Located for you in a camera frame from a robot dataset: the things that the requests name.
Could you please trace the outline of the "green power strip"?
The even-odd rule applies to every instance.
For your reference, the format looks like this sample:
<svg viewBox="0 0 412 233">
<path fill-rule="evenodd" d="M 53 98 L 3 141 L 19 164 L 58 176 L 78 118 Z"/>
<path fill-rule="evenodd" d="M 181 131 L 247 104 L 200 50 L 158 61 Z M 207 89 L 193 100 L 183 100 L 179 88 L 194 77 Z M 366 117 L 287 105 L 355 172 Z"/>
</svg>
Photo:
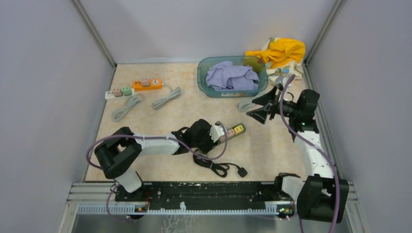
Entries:
<svg viewBox="0 0 412 233">
<path fill-rule="evenodd" d="M 229 128 L 225 126 L 225 129 L 227 141 L 234 139 L 235 137 L 240 136 L 241 134 L 246 132 L 246 126 L 243 123 L 239 123 Z"/>
</svg>

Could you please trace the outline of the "yellow usb charger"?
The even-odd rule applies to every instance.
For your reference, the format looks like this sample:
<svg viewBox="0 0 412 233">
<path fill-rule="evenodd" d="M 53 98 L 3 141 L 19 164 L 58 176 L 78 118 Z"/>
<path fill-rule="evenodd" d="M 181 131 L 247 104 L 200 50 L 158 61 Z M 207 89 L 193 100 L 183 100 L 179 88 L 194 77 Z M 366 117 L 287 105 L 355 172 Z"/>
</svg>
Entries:
<svg viewBox="0 0 412 233">
<path fill-rule="evenodd" d="M 235 135 L 238 135 L 238 134 L 244 132 L 244 127 L 242 125 L 238 125 L 238 126 L 234 127 L 233 129 L 235 131 Z"/>
</svg>

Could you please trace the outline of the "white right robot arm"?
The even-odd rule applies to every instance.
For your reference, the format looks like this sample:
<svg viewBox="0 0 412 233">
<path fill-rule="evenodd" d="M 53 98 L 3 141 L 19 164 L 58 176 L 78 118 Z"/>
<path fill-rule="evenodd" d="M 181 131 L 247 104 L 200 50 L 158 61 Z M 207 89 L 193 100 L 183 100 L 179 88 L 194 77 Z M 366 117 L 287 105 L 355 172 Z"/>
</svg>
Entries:
<svg viewBox="0 0 412 233">
<path fill-rule="evenodd" d="M 293 102 L 281 100 L 281 94 L 282 88 L 274 87 L 252 100 L 260 108 L 246 113 L 262 124 L 275 115 L 286 117 L 284 122 L 302 155 L 306 180 L 294 174 L 280 173 L 276 178 L 278 183 L 274 186 L 274 195 L 279 200 L 290 196 L 296 201 L 297 214 L 301 219 L 341 223 L 349 184 L 335 175 L 335 166 L 322 154 L 319 129 L 314 119 L 320 95 L 305 89 L 297 102 Z"/>
</svg>

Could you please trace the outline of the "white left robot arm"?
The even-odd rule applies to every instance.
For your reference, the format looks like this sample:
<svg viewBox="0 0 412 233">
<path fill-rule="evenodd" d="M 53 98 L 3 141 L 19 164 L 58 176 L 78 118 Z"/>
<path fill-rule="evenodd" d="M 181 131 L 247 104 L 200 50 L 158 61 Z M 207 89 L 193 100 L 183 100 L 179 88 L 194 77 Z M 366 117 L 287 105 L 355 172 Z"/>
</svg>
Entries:
<svg viewBox="0 0 412 233">
<path fill-rule="evenodd" d="M 104 137 L 87 151 L 97 158 L 96 168 L 101 169 L 107 179 L 112 179 L 126 190 L 134 201 L 144 198 L 146 188 L 132 163 L 143 155 L 180 155 L 192 153 L 203 159 L 220 143 L 227 143 L 228 129 L 219 121 L 214 125 L 204 119 L 164 135 L 142 135 L 128 127 L 122 127 L 113 135 Z"/>
</svg>

